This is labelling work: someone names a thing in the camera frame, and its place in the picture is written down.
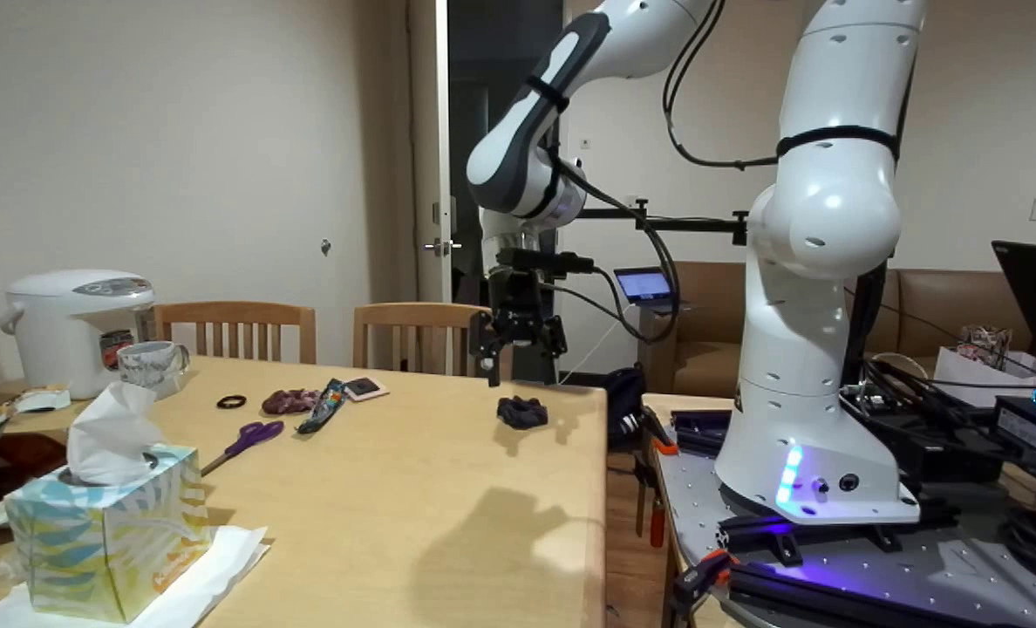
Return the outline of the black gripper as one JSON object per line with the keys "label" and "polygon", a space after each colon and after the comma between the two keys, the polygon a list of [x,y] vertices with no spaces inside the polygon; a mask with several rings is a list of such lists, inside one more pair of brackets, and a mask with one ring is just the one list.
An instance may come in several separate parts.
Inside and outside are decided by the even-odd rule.
{"label": "black gripper", "polygon": [[538,346],[543,360],[566,352],[563,318],[550,310],[550,284],[568,273],[588,273],[594,261],[563,252],[501,249],[489,273],[489,309],[472,318],[472,348],[489,385],[498,385],[498,352],[507,346]]}

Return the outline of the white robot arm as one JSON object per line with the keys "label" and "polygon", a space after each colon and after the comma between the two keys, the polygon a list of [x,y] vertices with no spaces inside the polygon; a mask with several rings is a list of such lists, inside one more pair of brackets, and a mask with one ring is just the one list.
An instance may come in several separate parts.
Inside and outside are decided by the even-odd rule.
{"label": "white robot arm", "polygon": [[[568,98],[671,66],[717,0],[601,0],[478,140],[466,184],[507,232],[568,224],[581,192],[542,149]],[[925,0],[824,0],[787,62],[774,182],[745,220],[739,390],[717,483],[803,527],[914,524],[896,456],[842,407],[845,290],[901,239],[893,170]]]}

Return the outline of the round metal robot base plate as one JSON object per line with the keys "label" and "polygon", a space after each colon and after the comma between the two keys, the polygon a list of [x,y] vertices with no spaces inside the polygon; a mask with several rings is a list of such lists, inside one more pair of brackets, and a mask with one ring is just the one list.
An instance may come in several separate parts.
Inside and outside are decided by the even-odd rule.
{"label": "round metal robot base plate", "polygon": [[1036,577],[998,542],[1000,506],[1036,506],[1014,463],[993,484],[958,484],[958,524],[868,539],[799,539],[799,566],[739,549],[695,603],[695,625],[735,628],[1036,628]]}

